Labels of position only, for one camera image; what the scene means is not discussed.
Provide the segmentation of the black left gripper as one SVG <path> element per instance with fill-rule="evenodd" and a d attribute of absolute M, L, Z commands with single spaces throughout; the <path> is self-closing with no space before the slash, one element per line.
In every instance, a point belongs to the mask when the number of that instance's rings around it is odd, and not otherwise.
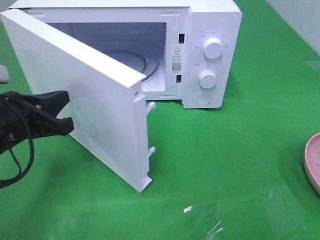
<path fill-rule="evenodd" d="M 29 140 L 34 153 L 33 139 L 66 136 L 74 129 L 71 117 L 57 118 L 70 101 L 66 90 L 41 94 L 20 94 L 16 91 L 0 95 L 0 152 L 4 153 L 24 140 Z M 31 123 L 31 116 L 44 118 Z"/>

